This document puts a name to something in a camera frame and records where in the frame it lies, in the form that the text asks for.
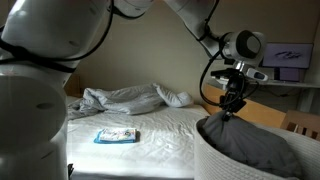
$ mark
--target laundry basket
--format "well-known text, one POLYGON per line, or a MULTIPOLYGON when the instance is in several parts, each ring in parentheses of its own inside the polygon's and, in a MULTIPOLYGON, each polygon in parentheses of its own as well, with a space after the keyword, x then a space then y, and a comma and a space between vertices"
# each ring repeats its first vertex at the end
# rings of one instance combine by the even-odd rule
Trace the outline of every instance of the laundry basket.
MULTIPOLYGON (((195 126, 195 180, 286 179, 239 163, 214 149, 198 131, 205 122, 199 120, 195 126)), ((302 166, 304 180, 320 179, 320 142, 286 130, 256 126, 287 141, 302 166)))

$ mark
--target wall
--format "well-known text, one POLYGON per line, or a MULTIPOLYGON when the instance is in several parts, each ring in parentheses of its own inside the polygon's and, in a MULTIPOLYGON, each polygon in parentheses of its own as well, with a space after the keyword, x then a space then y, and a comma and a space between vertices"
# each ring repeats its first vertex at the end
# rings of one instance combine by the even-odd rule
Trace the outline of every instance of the wall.
MULTIPOLYGON (((314 47, 312 61, 309 70, 307 71, 305 81, 309 83, 320 84, 320 20, 317 28, 316 37, 314 39, 314 47)), ((320 90, 313 99, 311 112, 320 115, 320 90)))
MULTIPOLYGON (((210 26, 217 34, 249 29, 263 32, 269 42, 311 43, 319 7, 318 0, 223 0, 210 26)), ((81 62, 77 73, 83 88, 113 90, 158 82, 199 100, 199 77, 207 61, 179 17, 156 1, 138 20, 116 17, 108 39, 81 62)), ((221 62, 214 66, 221 68, 221 62)))
POLYGON ((15 0, 0 0, 0 26, 2 26, 9 14, 9 9, 13 6, 15 0))

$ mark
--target cable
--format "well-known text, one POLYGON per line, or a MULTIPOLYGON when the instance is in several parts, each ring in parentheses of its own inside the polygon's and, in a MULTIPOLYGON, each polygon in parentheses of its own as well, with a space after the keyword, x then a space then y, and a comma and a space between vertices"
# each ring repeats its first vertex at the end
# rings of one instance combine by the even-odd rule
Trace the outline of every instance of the cable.
POLYGON ((245 97, 243 97, 242 99, 245 99, 245 98, 251 96, 254 92, 256 92, 256 90, 257 90, 259 87, 260 87, 260 84, 259 84, 258 81, 256 81, 256 86, 254 87, 254 89, 253 89, 249 94, 247 94, 245 97))
POLYGON ((95 47, 93 47, 89 52, 87 52, 86 54, 80 56, 80 57, 77 57, 77 58, 72 58, 71 60, 73 61, 76 61, 76 60, 80 60, 80 59, 83 59, 83 58, 86 58, 88 56, 90 56, 92 53, 94 53, 100 46, 101 44, 104 42, 104 40, 106 39, 108 33, 109 33, 109 30, 111 28, 111 25, 112 25, 112 20, 113 20, 113 14, 114 14, 114 0, 111 0, 111 4, 110 4, 110 16, 109 16, 109 21, 108 21, 108 26, 105 30, 105 32, 103 33, 101 39, 99 40, 99 42, 96 44, 95 47))
POLYGON ((216 0, 215 1, 215 3, 214 3, 214 5, 213 5, 213 7, 212 7, 212 9, 211 9, 211 11, 210 11, 210 13, 209 13, 209 15, 208 15, 208 17, 204 20, 205 21, 205 24, 204 24, 204 33, 203 33, 203 35, 200 37, 200 38, 197 38, 197 41, 202 41, 202 40, 204 40, 207 36, 209 36, 211 39, 213 39, 213 40, 215 40, 215 41, 219 41, 219 38, 216 38, 216 37, 214 37, 213 35, 212 35, 212 33, 211 33, 211 30, 210 30, 210 27, 209 27, 209 21, 210 21, 210 19, 211 19, 211 17, 212 17, 212 15, 213 15, 213 13, 215 12, 215 10, 216 10, 216 8, 217 8, 217 6, 218 6, 218 4, 219 4, 219 0, 216 0))
POLYGON ((9 59, 4 59, 0 61, 0 65, 1 64, 7 64, 7 63, 12 63, 12 62, 22 62, 24 60, 22 59, 16 59, 16 58, 9 58, 9 59))
POLYGON ((211 9, 208 18, 205 19, 205 26, 208 26, 208 23, 209 23, 212 15, 213 15, 213 13, 214 13, 214 11, 216 10, 217 6, 219 5, 219 2, 220 2, 220 0, 216 0, 216 2, 214 3, 213 8, 211 9))
POLYGON ((210 104, 210 105, 213 105, 213 106, 220 106, 220 104, 210 101, 210 100, 203 94, 203 92, 202 92, 202 83, 203 83, 204 77, 206 76, 206 74, 207 74, 207 72, 208 72, 211 64, 212 64, 213 61, 219 56, 220 52, 221 52, 221 51, 219 50, 218 52, 216 52, 215 55, 212 56, 212 58, 210 58, 207 66, 206 66, 206 68, 205 68, 205 69, 203 70, 203 72, 202 72, 202 75, 201 75, 201 78, 200 78, 200 84, 199 84, 199 90, 200 90, 201 98, 202 98, 206 103, 208 103, 208 104, 210 104))

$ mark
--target small book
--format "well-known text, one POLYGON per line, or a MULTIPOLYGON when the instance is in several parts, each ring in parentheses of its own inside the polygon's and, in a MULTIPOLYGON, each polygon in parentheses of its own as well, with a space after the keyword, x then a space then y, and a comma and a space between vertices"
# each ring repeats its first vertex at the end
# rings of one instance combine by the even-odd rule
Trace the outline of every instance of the small book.
POLYGON ((98 144, 134 143, 136 134, 135 128, 106 128, 98 133, 94 142, 98 144))

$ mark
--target white bedsheet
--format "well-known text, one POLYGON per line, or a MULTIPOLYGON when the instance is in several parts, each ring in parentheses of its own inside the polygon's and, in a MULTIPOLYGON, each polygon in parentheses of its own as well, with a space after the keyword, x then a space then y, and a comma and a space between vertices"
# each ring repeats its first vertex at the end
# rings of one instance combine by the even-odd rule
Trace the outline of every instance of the white bedsheet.
POLYGON ((147 114, 101 113, 69 121, 67 155, 73 179, 193 179, 194 125, 208 113, 199 105, 160 107, 147 114), (106 127, 133 127, 132 144, 95 144, 106 127))

